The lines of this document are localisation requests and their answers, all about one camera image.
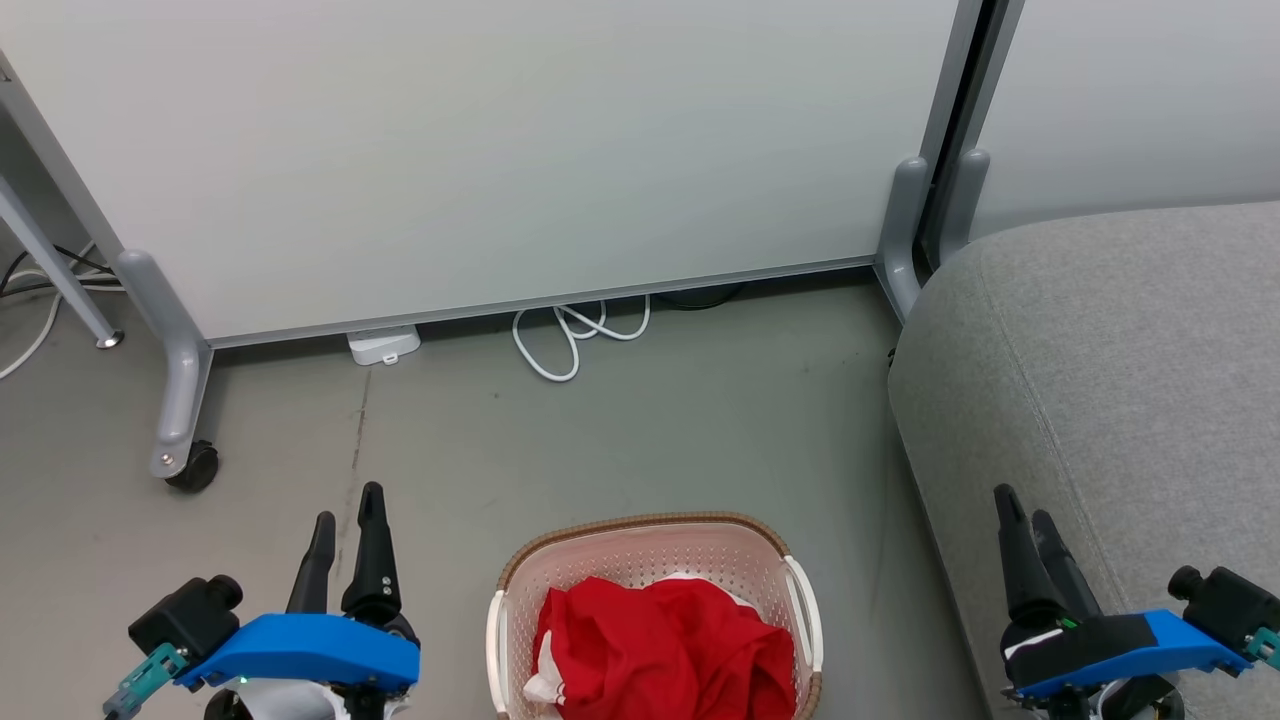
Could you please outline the grey partition leg with caster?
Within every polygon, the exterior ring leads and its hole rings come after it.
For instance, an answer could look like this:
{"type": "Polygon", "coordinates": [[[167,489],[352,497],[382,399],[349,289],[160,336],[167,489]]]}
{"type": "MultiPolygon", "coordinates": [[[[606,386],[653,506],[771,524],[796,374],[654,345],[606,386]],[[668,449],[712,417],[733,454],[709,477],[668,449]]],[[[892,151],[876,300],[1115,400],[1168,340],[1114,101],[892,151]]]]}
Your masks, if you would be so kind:
{"type": "Polygon", "coordinates": [[[155,258],[123,246],[3,51],[0,108],[14,120],[88,238],[105,252],[124,291],[163,346],[166,383],[150,471],[165,480],[184,468],[189,447],[198,439],[198,415],[211,370],[212,347],[155,258]]]}

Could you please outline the black caster wheel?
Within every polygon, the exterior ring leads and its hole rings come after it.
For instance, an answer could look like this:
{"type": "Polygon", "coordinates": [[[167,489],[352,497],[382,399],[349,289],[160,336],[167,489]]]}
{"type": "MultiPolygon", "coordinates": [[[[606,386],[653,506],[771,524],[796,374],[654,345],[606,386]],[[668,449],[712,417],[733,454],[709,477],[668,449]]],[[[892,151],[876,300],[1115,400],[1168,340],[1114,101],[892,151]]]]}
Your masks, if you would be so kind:
{"type": "Polygon", "coordinates": [[[165,483],[184,495],[197,495],[211,486],[220,469],[220,456],[214,445],[197,439],[189,447],[184,468],[168,477],[165,483]]]}

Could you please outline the grey fabric sofa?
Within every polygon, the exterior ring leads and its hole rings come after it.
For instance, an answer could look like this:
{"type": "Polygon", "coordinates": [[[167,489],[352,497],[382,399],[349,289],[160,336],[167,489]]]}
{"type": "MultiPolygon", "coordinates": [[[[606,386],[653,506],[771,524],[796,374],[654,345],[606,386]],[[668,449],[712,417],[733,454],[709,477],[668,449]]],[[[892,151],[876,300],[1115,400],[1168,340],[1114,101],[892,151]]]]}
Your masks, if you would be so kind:
{"type": "Polygon", "coordinates": [[[1183,566],[1280,597],[1280,201],[1076,217],[925,283],[890,406],[993,720],[995,487],[1050,512],[1105,612],[1180,610],[1183,566]]]}

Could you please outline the large white partition panel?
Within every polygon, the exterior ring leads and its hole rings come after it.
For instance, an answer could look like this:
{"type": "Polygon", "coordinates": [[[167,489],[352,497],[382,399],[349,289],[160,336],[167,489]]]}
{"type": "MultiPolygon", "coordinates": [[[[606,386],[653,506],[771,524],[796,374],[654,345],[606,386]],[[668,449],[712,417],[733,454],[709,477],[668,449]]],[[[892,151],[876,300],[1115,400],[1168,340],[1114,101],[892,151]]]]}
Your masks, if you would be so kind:
{"type": "Polygon", "coordinates": [[[856,266],[960,0],[0,0],[205,340],[856,266]]]}

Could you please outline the grey slanted table leg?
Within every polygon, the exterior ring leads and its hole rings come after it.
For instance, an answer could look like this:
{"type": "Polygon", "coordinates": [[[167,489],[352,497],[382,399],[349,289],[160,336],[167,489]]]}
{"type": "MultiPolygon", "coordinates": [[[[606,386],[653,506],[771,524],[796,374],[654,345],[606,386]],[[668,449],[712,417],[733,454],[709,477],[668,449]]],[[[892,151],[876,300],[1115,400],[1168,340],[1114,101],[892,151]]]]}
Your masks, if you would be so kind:
{"type": "Polygon", "coordinates": [[[110,325],[90,297],[76,273],[61,260],[55,245],[38,227],[17,192],[0,174],[0,219],[13,232],[29,258],[46,273],[61,299],[96,338],[99,348],[111,348],[120,343],[124,333],[110,325]]]}

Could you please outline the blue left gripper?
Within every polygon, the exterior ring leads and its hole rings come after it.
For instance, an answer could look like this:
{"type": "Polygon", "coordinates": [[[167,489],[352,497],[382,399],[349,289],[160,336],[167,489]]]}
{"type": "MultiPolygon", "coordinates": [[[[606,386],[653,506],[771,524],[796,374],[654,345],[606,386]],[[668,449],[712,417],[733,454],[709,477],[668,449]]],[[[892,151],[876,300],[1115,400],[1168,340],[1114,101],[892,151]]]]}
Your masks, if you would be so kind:
{"type": "Polygon", "coordinates": [[[370,626],[388,625],[402,610],[381,484],[364,486],[357,524],[355,570],[340,598],[347,618],[326,614],[337,519],[323,511],[296,574],[288,614],[247,623],[175,683],[228,685],[248,720],[390,720],[419,684],[421,656],[411,641],[370,626]]]}

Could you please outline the white power adapter box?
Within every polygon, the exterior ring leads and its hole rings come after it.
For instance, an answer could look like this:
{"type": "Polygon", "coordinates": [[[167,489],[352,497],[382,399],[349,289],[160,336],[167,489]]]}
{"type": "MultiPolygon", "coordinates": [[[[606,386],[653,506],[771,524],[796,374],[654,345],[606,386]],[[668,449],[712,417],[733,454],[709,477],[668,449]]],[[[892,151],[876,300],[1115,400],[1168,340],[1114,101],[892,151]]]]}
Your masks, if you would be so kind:
{"type": "Polygon", "coordinates": [[[352,359],[360,366],[394,365],[421,346],[415,324],[348,332],[346,338],[352,359]]]}

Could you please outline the grey plastic panel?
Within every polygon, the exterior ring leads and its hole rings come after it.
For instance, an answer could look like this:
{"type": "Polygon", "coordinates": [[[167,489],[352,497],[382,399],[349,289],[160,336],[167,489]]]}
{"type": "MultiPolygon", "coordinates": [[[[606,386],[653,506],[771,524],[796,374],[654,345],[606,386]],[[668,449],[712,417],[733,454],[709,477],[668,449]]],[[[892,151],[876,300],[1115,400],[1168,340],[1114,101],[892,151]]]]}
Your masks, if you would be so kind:
{"type": "Polygon", "coordinates": [[[972,237],[1280,199],[1280,0],[1024,0],[972,237]]]}

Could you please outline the red white garment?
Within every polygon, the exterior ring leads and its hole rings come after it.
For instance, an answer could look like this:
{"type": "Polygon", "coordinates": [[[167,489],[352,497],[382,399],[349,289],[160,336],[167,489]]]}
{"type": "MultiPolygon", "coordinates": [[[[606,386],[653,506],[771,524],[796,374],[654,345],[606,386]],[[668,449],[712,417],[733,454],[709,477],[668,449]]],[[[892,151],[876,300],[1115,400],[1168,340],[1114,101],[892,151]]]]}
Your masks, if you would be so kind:
{"type": "Polygon", "coordinates": [[[667,579],[627,588],[591,577],[550,589],[524,697],[556,720],[692,720],[695,676],[667,579]]]}

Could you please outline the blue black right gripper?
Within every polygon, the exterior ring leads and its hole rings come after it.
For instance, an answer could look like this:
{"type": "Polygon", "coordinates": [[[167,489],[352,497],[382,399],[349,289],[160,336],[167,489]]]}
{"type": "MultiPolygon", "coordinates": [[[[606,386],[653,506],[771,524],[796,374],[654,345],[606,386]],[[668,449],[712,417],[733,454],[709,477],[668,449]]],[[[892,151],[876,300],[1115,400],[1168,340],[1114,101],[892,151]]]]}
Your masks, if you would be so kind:
{"type": "Polygon", "coordinates": [[[1015,625],[1001,653],[1009,696],[1021,707],[1043,720],[1102,720],[1100,696],[1124,682],[1185,670],[1236,676],[1253,667],[1252,659],[1169,610],[1100,618],[1101,606],[1052,516],[1037,509],[1030,521],[1010,484],[996,486],[993,496],[1007,616],[1015,625]],[[1066,611],[1091,619],[1059,621],[1066,611]]]}

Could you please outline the grey partition end post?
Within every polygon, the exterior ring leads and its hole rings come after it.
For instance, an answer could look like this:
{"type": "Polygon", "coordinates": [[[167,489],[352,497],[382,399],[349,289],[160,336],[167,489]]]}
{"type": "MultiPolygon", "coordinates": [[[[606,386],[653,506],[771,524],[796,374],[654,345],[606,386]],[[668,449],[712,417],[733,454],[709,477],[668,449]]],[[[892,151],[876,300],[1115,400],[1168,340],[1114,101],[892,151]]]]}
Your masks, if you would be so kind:
{"type": "Polygon", "coordinates": [[[966,104],[996,0],[959,0],[931,104],[922,152],[899,163],[876,252],[876,277],[899,323],[920,292],[915,246],[931,195],[952,161],[966,124],[966,104]]]}

